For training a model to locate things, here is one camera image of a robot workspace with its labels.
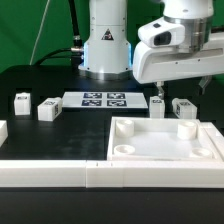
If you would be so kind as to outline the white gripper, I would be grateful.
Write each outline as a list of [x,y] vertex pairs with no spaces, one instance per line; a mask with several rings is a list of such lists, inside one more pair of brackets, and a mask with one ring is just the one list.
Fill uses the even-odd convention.
[[187,39],[183,25],[157,19],[139,28],[140,42],[133,57],[133,76],[141,84],[154,83],[164,99],[164,82],[203,77],[199,82],[204,94],[212,80],[209,75],[224,73],[224,32],[212,33],[203,48],[185,53],[179,47]]

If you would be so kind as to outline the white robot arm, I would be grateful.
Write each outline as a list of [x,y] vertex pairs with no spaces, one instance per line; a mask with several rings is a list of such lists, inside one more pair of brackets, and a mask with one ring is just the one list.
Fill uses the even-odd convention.
[[199,77],[205,86],[224,73],[224,31],[213,33],[213,0],[158,0],[163,16],[126,39],[127,0],[90,0],[90,37],[79,69],[101,80],[132,72],[141,84]]

